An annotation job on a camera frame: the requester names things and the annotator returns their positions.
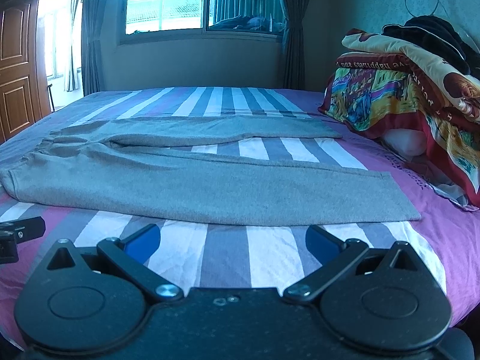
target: pillow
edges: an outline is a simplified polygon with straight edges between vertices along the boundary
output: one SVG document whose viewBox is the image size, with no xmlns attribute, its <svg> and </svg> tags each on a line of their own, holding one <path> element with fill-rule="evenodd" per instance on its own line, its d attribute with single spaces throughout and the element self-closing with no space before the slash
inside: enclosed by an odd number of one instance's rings
<svg viewBox="0 0 480 360">
<path fill-rule="evenodd" d="M 422 155 L 427 150 L 427 137 L 423 131 L 395 128 L 382 135 L 383 141 L 403 158 Z"/>
</svg>

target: bed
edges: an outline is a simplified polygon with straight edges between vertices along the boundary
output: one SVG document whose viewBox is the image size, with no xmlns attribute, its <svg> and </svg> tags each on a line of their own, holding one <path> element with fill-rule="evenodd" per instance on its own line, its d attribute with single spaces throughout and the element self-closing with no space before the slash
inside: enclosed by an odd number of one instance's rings
<svg viewBox="0 0 480 360">
<path fill-rule="evenodd" d="M 347 223 L 325 229 L 341 239 L 362 239 L 375 248 L 389 248 L 396 239 L 410 242 L 447 293 L 454 325 L 480 300 L 480 211 L 462 211 L 436 195 L 390 151 L 320 114 L 322 103 L 321 93 L 263 88 L 100 92 L 53 113 L 1 145 L 0 167 L 18 161 L 52 130 L 95 120 L 232 114 L 320 118 L 343 138 L 251 138 L 175 149 L 390 172 L 421 213 L 421 220 Z M 18 202 L 0 187 L 0 222 L 38 215 L 46 223 L 44 237 L 19 245 L 18 263 L 0 266 L 0 332 L 20 346 L 24 343 L 14 322 L 15 300 L 42 256 L 59 238 L 69 238 L 76 246 L 93 246 L 105 237 L 124 238 L 148 223 L 156 223 L 161 228 L 161 243 L 146 265 L 186 292 L 191 287 L 277 287 L 282 291 L 320 267 L 306 249 L 306 226 L 221 226 L 50 207 Z"/>
</svg>

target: black mechanical base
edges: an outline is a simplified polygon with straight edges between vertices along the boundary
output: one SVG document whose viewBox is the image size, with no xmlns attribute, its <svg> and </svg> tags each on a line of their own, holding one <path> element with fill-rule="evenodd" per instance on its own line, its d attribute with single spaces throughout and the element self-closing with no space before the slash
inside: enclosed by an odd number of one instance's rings
<svg viewBox="0 0 480 360">
<path fill-rule="evenodd" d="M 97 247 L 59 240 L 16 303 L 30 346 L 23 357 L 449 359 L 437 344 L 450 304 L 405 242 L 369 249 L 311 226 L 306 244 L 323 266 L 283 296 L 276 288 L 192 288 L 188 297 L 142 265 L 159 242 L 155 225 Z"/>
<path fill-rule="evenodd" d="M 0 265 L 18 261 L 17 244 L 43 237 L 45 221 L 36 218 L 0 222 Z"/>
</svg>

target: wooden door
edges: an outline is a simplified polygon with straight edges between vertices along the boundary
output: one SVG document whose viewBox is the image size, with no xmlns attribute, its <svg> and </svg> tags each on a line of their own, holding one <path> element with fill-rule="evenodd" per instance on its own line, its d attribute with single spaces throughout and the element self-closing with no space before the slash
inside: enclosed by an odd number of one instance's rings
<svg viewBox="0 0 480 360">
<path fill-rule="evenodd" d="M 50 113 L 38 92 L 37 7 L 38 0 L 0 5 L 0 143 Z"/>
</svg>

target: window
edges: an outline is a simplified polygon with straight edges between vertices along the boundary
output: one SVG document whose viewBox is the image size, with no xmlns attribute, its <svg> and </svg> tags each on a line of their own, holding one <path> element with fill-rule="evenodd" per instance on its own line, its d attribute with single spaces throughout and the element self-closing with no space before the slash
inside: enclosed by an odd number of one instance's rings
<svg viewBox="0 0 480 360">
<path fill-rule="evenodd" d="M 45 25 L 45 67 L 48 79 L 63 76 L 70 46 L 70 0 L 40 0 L 38 17 Z M 81 66 L 82 0 L 73 22 L 73 54 L 76 68 Z"/>
<path fill-rule="evenodd" d="M 191 33 L 240 31 L 279 35 L 285 27 L 280 0 L 126 0 L 125 3 L 123 37 L 187 29 L 197 30 Z"/>
</svg>

